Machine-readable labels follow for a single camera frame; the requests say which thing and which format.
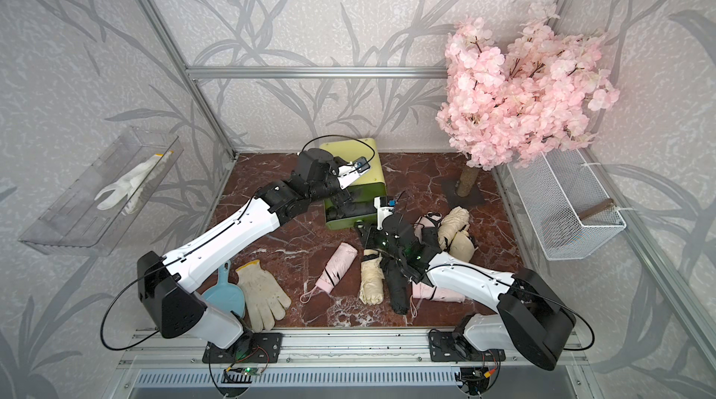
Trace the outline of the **green drawer cabinet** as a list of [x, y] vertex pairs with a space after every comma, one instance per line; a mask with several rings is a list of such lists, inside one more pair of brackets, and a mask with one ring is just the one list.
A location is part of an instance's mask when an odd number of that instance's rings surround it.
[[[324, 149], [331, 153], [334, 157], [341, 157], [346, 161], [355, 161], [358, 158], [365, 157], [371, 169], [363, 175], [355, 183], [348, 186], [347, 190], [352, 194], [355, 201], [372, 201], [376, 197], [386, 196], [387, 188], [383, 169], [378, 153], [378, 146], [374, 139], [362, 139], [362, 143], [348, 138], [337, 138], [337, 141], [323, 141], [319, 145], [320, 149]], [[326, 219], [326, 207], [324, 206], [324, 218]], [[326, 227], [329, 230], [352, 229], [356, 223], [376, 224], [377, 213], [368, 216], [356, 216], [335, 221], [326, 219]]]

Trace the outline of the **black umbrella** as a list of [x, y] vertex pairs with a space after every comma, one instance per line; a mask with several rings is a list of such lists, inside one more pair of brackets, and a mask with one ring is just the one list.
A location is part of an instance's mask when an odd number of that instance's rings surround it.
[[355, 201], [348, 191], [341, 191], [332, 196], [324, 206], [326, 207], [326, 219], [328, 221], [368, 216], [377, 212], [372, 201]]
[[407, 315], [410, 307], [408, 280], [400, 268], [390, 263], [384, 269], [384, 278], [390, 295], [390, 304], [398, 315]]

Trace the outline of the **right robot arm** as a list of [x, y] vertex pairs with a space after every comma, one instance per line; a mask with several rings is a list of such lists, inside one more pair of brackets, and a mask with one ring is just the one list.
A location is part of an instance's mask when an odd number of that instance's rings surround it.
[[535, 271], [488, 270], [461, 261], [440, 247], [436, 227], [417, 237], [401, 214], [388, 216], [379, 226], [359, 224], [355, 229], [365, 248], [397, 264], [400, 278], [447, 289], [494, 311], [467, 319], [461, 335], [470, 348], [517, 351], [541, 369], [556, 368], [576, 312]]

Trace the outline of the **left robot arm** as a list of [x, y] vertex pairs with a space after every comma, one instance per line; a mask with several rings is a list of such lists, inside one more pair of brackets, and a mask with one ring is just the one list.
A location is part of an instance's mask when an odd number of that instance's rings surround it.
[[137, 262], [138, 296], [164, 339], [192, 335], [227, 349], [244, 335], [233, 312], [198, 294], [204, 281], [261, 237], [325, 199], [349, 199], [348, 186], [370, 168], [367, 158], [343, 160], [320, 148], [298, 154], [287, 180], [259, 188], [233, 216], [166, 255], [153, 251]]

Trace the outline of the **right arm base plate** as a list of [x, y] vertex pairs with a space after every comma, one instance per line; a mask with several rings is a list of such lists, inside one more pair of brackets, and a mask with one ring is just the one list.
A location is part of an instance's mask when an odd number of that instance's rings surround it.
[[501, 363], [506, 359], [504, 350], [479, 351], [463, 336], [455, 337], [452, 332], [431, 329], [427, 337], [432, 362]]

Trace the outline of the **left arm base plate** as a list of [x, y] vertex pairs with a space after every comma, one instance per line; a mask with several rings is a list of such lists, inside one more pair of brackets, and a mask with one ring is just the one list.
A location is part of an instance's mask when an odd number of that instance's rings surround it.
[[201, 361], [212, 365], [275, 364], [282, 348], [282, 333], [246, 333], [227, 349], [208, 343]]

